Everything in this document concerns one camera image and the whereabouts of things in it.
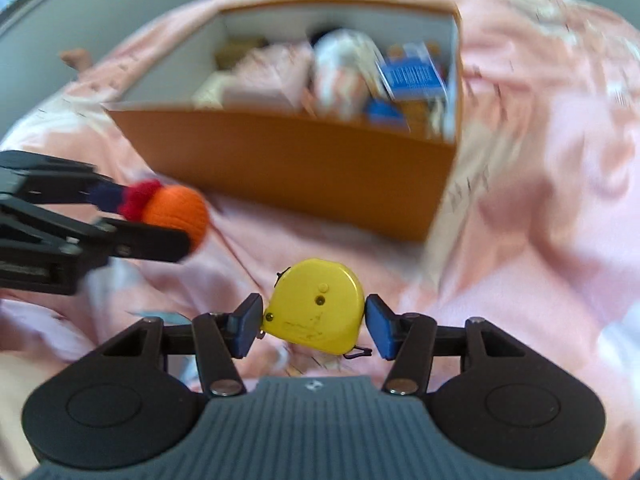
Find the crocheted orange red green toy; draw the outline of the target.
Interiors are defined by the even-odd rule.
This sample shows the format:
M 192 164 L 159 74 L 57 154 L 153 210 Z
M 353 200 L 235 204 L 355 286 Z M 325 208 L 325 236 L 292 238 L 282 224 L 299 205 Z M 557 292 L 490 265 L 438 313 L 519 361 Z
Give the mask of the crocheted orange red green toy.
M 206 200 L 193 188 L 145 180 L 126 186 L 117 213 L 130 222 L 183 231 L 197 250 L 209 224 Z

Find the yellow tape measure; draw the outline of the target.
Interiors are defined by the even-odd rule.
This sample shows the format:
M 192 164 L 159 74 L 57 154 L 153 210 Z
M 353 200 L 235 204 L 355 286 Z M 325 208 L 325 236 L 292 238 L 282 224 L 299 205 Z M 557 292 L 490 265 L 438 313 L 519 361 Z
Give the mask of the yellow tape measure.
M 353 360 L 370 356 L 358 344 L 364 293 L 344 264 L 311 258 L 278 274 L 262 330 L 278 339 Z

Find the gold cardboard box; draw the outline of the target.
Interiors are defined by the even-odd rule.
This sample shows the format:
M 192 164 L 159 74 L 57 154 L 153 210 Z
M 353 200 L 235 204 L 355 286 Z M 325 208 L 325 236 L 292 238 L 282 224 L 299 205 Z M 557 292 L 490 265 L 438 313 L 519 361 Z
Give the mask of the gold cardboard box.
M 232 70 L 248 52 L 267 47 L 269 41 L 264 37 L 245 37 L 228 39 L 214 50 L 213 58 L 217 70 Z

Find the pink mini backpack pouch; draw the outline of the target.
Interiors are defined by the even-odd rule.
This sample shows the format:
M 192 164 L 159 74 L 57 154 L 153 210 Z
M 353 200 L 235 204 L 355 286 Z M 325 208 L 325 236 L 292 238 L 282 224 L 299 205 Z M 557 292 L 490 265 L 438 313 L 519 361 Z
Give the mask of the pink mini backpack pouch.
M 232 68 L 221 105 L 297 112 L 302 108 L 312 64 L 314 49 L 306 41 L 250 50 Z

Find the brown plush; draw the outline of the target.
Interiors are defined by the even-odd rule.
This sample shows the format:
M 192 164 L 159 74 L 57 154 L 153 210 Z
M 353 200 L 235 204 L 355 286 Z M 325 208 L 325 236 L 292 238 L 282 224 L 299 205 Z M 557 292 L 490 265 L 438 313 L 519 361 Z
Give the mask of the brown plush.
M 436 41 L 413 41 L 393 44 L 383 60 L 420 56 L 430 58 L 442 81 L 446 84 L 447 69 L 442 65 L 442 48 Z M 393 101 L 386 90 L 379 98 L 372 98 L 368 114 L 372 122 L 397 122 L 415 138 L 435 140 L 442 136 L 442 122 L 447 110 L 448 96 L 440 99 Z

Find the blue Ocean Park tag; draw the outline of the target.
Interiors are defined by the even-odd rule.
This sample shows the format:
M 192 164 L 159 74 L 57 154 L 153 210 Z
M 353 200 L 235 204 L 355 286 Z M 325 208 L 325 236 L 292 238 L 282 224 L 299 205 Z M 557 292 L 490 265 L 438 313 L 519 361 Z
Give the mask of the blue Ocean Park tag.
M 376 68 L 393 101 L 440 99 L 447 95 L 446 84 L 430 58 L 383 60 Z

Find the white plush with black pompom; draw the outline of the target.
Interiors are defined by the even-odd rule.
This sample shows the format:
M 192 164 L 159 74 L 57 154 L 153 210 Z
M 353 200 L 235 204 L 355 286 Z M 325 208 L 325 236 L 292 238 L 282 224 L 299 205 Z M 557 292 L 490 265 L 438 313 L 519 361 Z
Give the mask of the white plush with black pompom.
M 330 30 L 314 43 L 311 109 L 317 117 L 349 122 L 360 116 L 372 98 L 385 92 L 378 64 L 383 55 L 363 32 Z

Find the person's bare foot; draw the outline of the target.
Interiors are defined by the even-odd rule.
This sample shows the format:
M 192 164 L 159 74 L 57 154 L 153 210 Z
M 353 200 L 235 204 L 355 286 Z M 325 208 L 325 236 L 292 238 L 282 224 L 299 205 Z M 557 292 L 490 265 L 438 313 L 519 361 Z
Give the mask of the person's bare foot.
M 89 51 L 83 48 L 66 50 L 61 52 L 60 60 L 77 73 L 82 73 L 93 66 L 93 59 Z

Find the pink printed bed duvet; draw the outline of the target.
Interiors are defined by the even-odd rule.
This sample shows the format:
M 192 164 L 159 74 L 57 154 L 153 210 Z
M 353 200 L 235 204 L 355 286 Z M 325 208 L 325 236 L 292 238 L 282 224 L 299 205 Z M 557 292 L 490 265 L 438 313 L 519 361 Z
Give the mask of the pink printed bed duvet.
M 156 18 L 40 103 L 9 150 L 150 170 L 102 110 L 223 6 Z M 216 196 L 201 249 L 173 264 L 117 260 L 71 297 L 1 294 L 1 474 L 36 466 L 21 430 L 37 386 L 143 311 L 186 316 L 270 292 L 309 257 L 346 264 L 369 292 L 442 324 L 488 318 L 590 385 L 606 409 L 594 454 L 612 479 L 639 467 L 639 33 L 579 0 L 445 0 L 462 16 L 463 132 L 425 246 Z

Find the orange cardboard storage box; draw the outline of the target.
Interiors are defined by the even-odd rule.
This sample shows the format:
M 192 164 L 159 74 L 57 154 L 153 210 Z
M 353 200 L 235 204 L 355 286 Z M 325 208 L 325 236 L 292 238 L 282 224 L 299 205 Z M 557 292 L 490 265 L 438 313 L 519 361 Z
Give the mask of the orange cardboard storage box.
M 424 41 L 447 66 L 437 134 L 363 119 L 196 108 L 209 55 L 228 40 L 300 41 L 322 28 L 364 32 L 381 48 Z M 396 240 L 430 229 L 461 136 L 461 18 L 441 1 L 264 0 L 227 6 L 157 62 L 107 114 L 158 174 L 205 191 L 346 222 Z

